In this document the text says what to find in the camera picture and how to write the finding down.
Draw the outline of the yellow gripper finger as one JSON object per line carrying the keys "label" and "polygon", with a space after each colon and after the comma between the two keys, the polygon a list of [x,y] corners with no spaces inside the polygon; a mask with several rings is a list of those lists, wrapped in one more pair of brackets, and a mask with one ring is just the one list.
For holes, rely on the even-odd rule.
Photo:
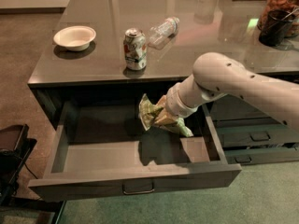
{"label": "yellow gripper finger", "polygon": [[165,109],[154,119],[153,125],[171,133],[179,133],[178,118]]}
{"label": "yellow gripper finger", "polygon": [[160,100],[157,102],[156,106],[158,108],[165,108],[165,104],[166,104],[166,96],[163,95]]}

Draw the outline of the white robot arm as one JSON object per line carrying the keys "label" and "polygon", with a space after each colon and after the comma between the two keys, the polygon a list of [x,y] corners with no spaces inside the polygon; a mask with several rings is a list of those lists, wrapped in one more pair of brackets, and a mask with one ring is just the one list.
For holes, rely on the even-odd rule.
{"label": "white robot arm", "polygon": [[199,106],[225,94],[299,131],[298,84],[252,73],[241,63],[216,52],[201,55],[192,74],[168,90],[157,120],[187,118]]}

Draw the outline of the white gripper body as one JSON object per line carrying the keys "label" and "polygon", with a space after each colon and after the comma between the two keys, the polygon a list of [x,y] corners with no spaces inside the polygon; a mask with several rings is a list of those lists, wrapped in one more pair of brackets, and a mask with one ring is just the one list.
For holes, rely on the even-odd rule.
{"label": "white gripper body", "polygon": [[179,118],[187,118],[197,111],[197,108],[186,106],[179,97],[179,84],[171,87],[166,94],[165,110]]}

